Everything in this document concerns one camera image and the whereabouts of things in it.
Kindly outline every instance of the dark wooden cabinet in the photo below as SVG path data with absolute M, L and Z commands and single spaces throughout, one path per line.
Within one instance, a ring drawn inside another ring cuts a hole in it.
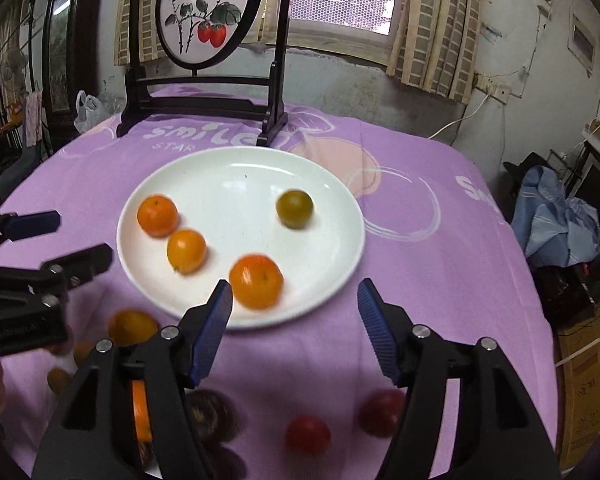
M 98 93 L 100 0 L 48 0 L 42 39 L 43 99 L 53 149 L 75 139 L 75 99 Z

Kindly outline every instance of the table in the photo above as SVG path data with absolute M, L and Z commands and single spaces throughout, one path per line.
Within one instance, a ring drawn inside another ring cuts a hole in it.
M 190 89 L 170 88 L 182 94 Z M 375 478 L 388 446 L 362 433 L 356 413 L 369 393 L 390 387 L 356 307 L 356 287 L 371 277 L 385 301 L 442 337 L 475 343 L 495 338 L 516 368 L 555 441 L 557 389 L 553 341 L 525 259 L 477 168 L 455 150 L 359 120 L 289 106 L 289 123 L 274 143 L 322 164 L 359 201 L 366 247 L 353 278 L 325 305 L 293 322 L 222 340 L 205 388 L 234 400 L 246 416 L 230 447 L 250 479 Z M 254 144 L 257 124 L 229 119 L 154 116 L 117 139 L 115 116 L 42 164 L 5 202 L 4 212 L 56 209 L 56 234 L 0 248 L 0 264 L 37 267 L 43 260 L 101 242 L 115 248 L 116 223 L 138 183 L 165 163 L 212 147 Z M 72 293 L 67 320 L 79 340 L 105 334 L 115 311 L 133 306 L 161 324 L 174 322 L 126 278 L 111 270 Z M 55 399 L 44 377 L 71 359 L 44 351 L 4 361 L 9 405 L 1 416 L 7 446 L 30 472 L 34 450 Z M 458 410 L 451 381 L 434 474 L 448 467 Z M 286 424 L 319 416 L 333 446 L 299 468 L 283 452 Z

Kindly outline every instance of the plate rim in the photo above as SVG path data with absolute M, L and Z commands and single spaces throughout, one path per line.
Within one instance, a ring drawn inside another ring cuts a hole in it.
M 243 150 L 243 151 L 251 151 L 251 152 L 254 152 L 255 150 L 259 150 L 259 151 L 260 150 L 272 150 L 273 152 L 281 153 L 282 156 L 289 156 L 291 158 L 301 159 L 303 162 L 319 168 L 320 171 L 326 172 L 328 175 L 330 175 L 332 177 L 332 179 L 334 181 L 337 182 L 337 184 L 336 184 L 337 186 L 340 186 L 343 190 L 346 191 L 346 193 L 349 195 L 349 197 L 351 198 L 353 203 L 356 205 L 356 211 L 358 212 L 358 216 L 357 216 L 358 229 L 360 230 L 360 232 L 359 232 L 360 242 L 358 243 L 358 246 L 356 248 L 355 257 L 351 259 L 352 264 L 347 269 L 347 272 L 343 273 L 341 278 L 335 282 L 336 286 L 331 287 L 330 293 L 327 294 L 326 296 L 324 296 L 321 300 L 310 301 L 307 304 L 307 306 L 305 306 L 302 309 L 299 309 L 297 311 L 294 311 L 294 312 L 288 312 L 288 313 L 286 313 L 286 316 L 266 316 L 266 317 L 262 317 L 262 318 L 246 320 L 246 322 L 238 322 L 238 323 L 234 322 L 233 325 L 231 323 L 231 317 L 230 317 L 229 321 L 227 323 L 226 329 L 231 330 L 231 331 L 257 330 L 257 329 L 261 329 L 261 328 L 267 328 L 267 327 L 283 324 L 283 323 L 295 320 L 299 317 L 305 316 L 306 314 L 316 310 L 318 307 L 327 303 L 327 301 L 329 301 L 333 296 L 335 296 L 338 292 L 340 292 L 342 290 L 342 288 L 347 284 L 347 282 L 351 279 L 351 277 L 356 272 L 356 269 L 358 268 L 358 266 L 360 264 L 360 260 L 362 259 L 362 256 L 363 256 L 363 253 L 365 250 L 365 243 L 366 243 L 366 227 L 365 227 L 365 222 L 364 222 L 364 216 L 362 214 L 362 209 L 360 209 L 360 204 L 358 203 L 358 200 L 353 195 L 353 193 L 350 192 L 349 188 L 347 186 L 345 186 L 343 181 L 341 181 L 337 176 L 335 176 L 333 173 L 331 173 L 331 171 L 327 170 L 325 167 L 321 166 L 320 164 L 318 164 L 308 158 L 305 158 L 304 156 L 297 155 L 295 153 L 278 150 L 276 148 L 265 148 L 265 147 L 261 147 L 261 146 L 218 146 L 216 148 L 208 148 L 206 150 L 200 150 L 199 152 L 189 153 L 188 155 L 180 156 L 174 160 L 169 161 L 167 164 L 164 164 L 160 168 L 157 168 L 156 170 L 152 171 L 147 177 L 145 177 L 144 179 L 142 179 L 140 181 L 140 183 L 134 188 L 134 190 L 127 197 L 127 199 L 125 201 L 125 205 L 123 205 L 122 211 L 120 212 L 120 216 L 118 217 L 118 224 L 116 225 L 116 253 L 118 254 L 118 259 L 120 261 L 120 265 L 122 266 L 129 282 L 131 282 L 132 285 L 135 286 L 135 288 L 144 296 L 145 299 L 147 299 L 153 305 L 155 305 L 156 308 L 159 308 L 160 310 L 166 312 L 170 316 L 176 317 L 177 319 L 182 318 L 183 314 L 175 312 L 172 308 L 165 306 L 161 301 L 157 301 L 155 298 L 153 298 L 151 295 L 149 295 L 144 290 L 144 288 L 142 288 L 142 286 L 138 283 L 138 281 L 135 279 L 133 274 L 130 272 L 130 269 L 128 268 L 128 266 L 126 264 L 126 261 L 122 256 L 122 250 L 121 250 L 120 232 L 121 232 L 122 221 L 127 213 L 127 209 L 129 209 L 129 203 L 131 202 L 132 198 L 135 196 L 138 189 L 140 189 L 144 185 L 144 183 L 147 182 L 149 179 L 151 179 L 155 174 L 165 170 L 169 166 L 175 165 L 178 162 L 186 160 L 187 158 L 195 158 L 196 156 L 200 156 L 200 155 L 206 154 L 208 152 L 219 152 L 221 150 L 234 150 L 234 151 L 235 150 Z

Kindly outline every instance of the green tomato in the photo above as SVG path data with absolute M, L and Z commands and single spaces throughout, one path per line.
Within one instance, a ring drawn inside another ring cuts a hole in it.
M 314 213 L 314 202 L 304 191 L 290 189 L 278 198 L 276 211 L 285 226 L 290 229 L 302 229 Z

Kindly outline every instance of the white plastic bag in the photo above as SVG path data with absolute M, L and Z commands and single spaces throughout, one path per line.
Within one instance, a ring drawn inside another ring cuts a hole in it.
M 97 97 L 87 95 L 84 90 L 78 92 L 75 110 L 78 112 L 78 116 L 74 119 L 74 126 L 81 134 L 88 132 L 111 116 Z

